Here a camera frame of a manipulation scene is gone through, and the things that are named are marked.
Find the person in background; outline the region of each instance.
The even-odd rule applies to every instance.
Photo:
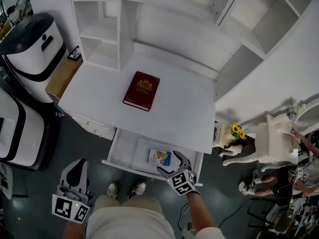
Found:
[[[306,197],[310,197],[313,194],[319,192],[319,149],[316,148],[307,138],[296,132],[294,129],[292,130],[292,134],[297,139],[300,139],[305,147],[309,151],[311,151],[314,156],[317,157],[317,159],[315,159],[313,162],[303,166],[303,173],[308,175],[307,178],[304,181],[302,181],[301,179],[292,181],[297,166],[291,165],[281,167],[279,170],[265,175],[262,178],[257,178],[257,171],[254,170],[252,173],[252,181],[249,185],[250,188],[247,187],[245,182],[243,181],[239,184],[239,190],[241,193],[243,193],[243,195],[264,197],[267,195],[275,194],[275,196],[278,197],[277,193],[279,192],[279,189],[282,189],[281,194],[284,194],[287,197],[300,193],[303,193]],[[275,179],[278,180],[278,183],[271,188],[252,189],[252,187],[257,184],[269,183]]]
[[[107,195],[96,202],[86,229],[87,239],[174,239],[174,232],[165,219],[157,199],[142,196],[146,182],[140,182],[121,206],[118,187],[111,182]],[[190,215],[197,232],[196,239],[225,239],[198,192],[186,194]],[[63,239],[84,238],[84,225],[67,222]]]
[[[16,9],[19,10],[18,20],[22,20],[26,16],[33,15],[30,0],[18,0],[18,2],[15,5],[10,6],[6,10],[8,17],[10,14],[14,13]]]

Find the shoe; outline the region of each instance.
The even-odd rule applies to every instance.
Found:
[[[144,193],[146,189],[146,182],[141,181],[139,182],[132,190],[132,192],[128,195],[128,200],[131,199],[133,196],[140,196]]]
[[[238,188],[244,196],[248,195],[248,187],[246,186],[245,182],[242,181],[241,183],[239,183]]]
[[[255,169],[255,170],[251,173],[251,182],[250,182],[250,184],[249,184],[250,187],[253,187],[253,186],[256,185],[256,183],[255,183],[254,181],[255,181],[255,179],[258,177],[257,174],[258,174],[258,170],[257,170],[257,169]]]
[[[118,192],[118,185],[114,182],[114,181],[111,181],[109,186],[108,186],[108,196],[117,200],[117,192]]]

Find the floor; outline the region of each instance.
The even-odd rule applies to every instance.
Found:
[[[56,239],[60,238],[65,220],[51,214],[52,193],[55,193],[61,171],[72,161],[86,158],[90,162],[90,190],[95,197],[103,194],[110,181],[117,181],[119,200],[123,202],[129,189],[141,180],[147,180],[147,194],[158,198],[166,219],[172,225],[177,239],[182,238],[177,227],[180,208],[186,203],[186,197],[179,197],[165,181],[143,178],[101,163],[106,159],[111,141],[99,138],[82,129],[70,118],[60,119],[60,133],[54,155],[47,168],[41,172],[29,172],[14,168],[15,194],[25,193],[29,198],[3,198],[4,217],[10,238],[14,239]],[[245,149],[241,155],[254,151],[254,147]],[[249,180],[251,171],[257,163],[230,164],[222,166],[219,149],[214,148],[212,155],[205,154],[198,190],[202,194],[216,225],[235,212],[248,197],[238,191],[241,179]],[[243,208],[228,221],[221,230],[227,239],[254,239],[259,229],[247,227],[250,217],[247,215],[249,205],[255,214],[260,214],[265,205],[263,201],[248,201]],[[181,223],[190,222],[187,213]]]

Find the sunflower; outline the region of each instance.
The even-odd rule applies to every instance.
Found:
[[[232,126],[231,126],[231,130],[234,133],[240,133],[241,128],[239,127],[238,123],[233,123]]]
[[[245,139],[246,139],[246,136],[245,136],[244,130],[241,130],[241,132],[240,132],[240,138],[242,138],[243,140],[245,140]]]

